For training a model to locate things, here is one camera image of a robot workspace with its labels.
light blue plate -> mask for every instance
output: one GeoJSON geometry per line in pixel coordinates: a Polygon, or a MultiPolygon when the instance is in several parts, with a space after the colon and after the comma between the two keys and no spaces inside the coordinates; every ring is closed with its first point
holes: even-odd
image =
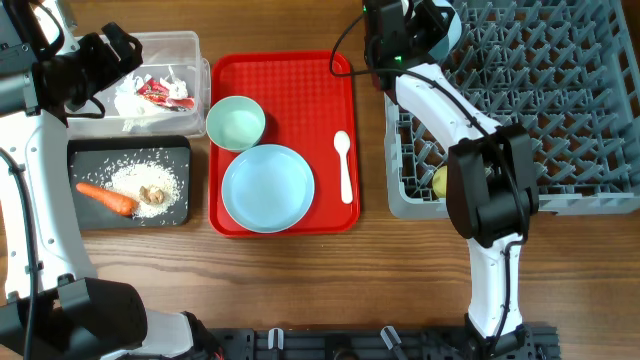
{"type": "Polygon", "coordinates": [[[240,154],[222,179],[222,201],[231,218],[257,233],[295,225],[309,211],[315,181],[309,164],[295,151],[262,145],[240,154]]]}

red wrapper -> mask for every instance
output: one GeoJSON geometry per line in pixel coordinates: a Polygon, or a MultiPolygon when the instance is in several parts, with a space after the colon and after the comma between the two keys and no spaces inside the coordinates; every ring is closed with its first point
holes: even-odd
{"type": "Polygon", "coordinates": [[[153,79],[147,81],[147,83],[138,90],[138,95],[147,101],[151,101],[158,106],[172,111],[188,111],[196,105],[192,97],[181,100],[169,98],[169,89],[153,79]]]}

carrot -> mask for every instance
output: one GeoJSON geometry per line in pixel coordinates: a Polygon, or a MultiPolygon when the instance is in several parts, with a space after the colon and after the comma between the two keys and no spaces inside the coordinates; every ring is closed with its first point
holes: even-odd
{"type": "Polygon", "coordinates": [[[100,201],[109,210],[122,216],[131,216],[138,208],[137,201],[98,186],[93,186],[87,183],[78,183],[76,185],[76,190],[83,195],[100,201]]]}

red tray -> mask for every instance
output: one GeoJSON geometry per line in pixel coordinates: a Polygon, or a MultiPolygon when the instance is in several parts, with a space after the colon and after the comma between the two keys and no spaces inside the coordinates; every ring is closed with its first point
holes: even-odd
{"type": "MultiPolygon", "coordinates": [[[[213,69],[213,103],[232,95],[257,101],[267,115],[261,144],[279,144],[299,153],[311,167],[316,192],[309,212],[292,228],[278,234],[309,235],[349,230],[360,217],[358,158],[349,78],[329,73],[329,51],[243,54],[226,56],[213,69]],[[340,197],[340,162],[333,147],[337,131],[351,137],[348,154],[353,184],[353,203],[340,197]]],[[[351,66],[338,54],[334,69],[348,72],[351,66]]],[[[242,228],[222,202],[224,173],[237,154],[211,144],[209,166],[209,221],[229,237],[263,236],[242,228]]]]}

wooden tabletop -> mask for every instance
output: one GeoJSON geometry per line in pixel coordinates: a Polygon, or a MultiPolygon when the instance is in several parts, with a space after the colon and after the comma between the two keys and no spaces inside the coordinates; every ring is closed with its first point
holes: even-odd
{"type": "MultiPolygon", "coordinates": [[[[71,1],[78,34],[194,30],[203,55],[328,49],[360,0],[71,1]]],[[[625,3],[635,33],[640,5],[625,3]]],[[[364,30],[341,51],[361,68],[364,30]]],[[[386,195],[383,97],[355,80],[362,216],[333,236],[228,240],[207,220],[207,139],[194,140],[192,219],[182,227],[84,232],[101,278],[132,284],[148,308],[188,310],[208,327],[462,325],[467,245],[448,220],[403,221],[386,195]]],[[[557,217],[531,226],[520,271],[527,322],[559,328],[565,359],[640,357],[640,214],[557,217]]],[[[4,242],[4,230],[0,242],[4,242]]],[[[0,283],[6,277],[0,246],[0,283]]],[[[6,349],[0,359],[16,359],[6,349]]]]}

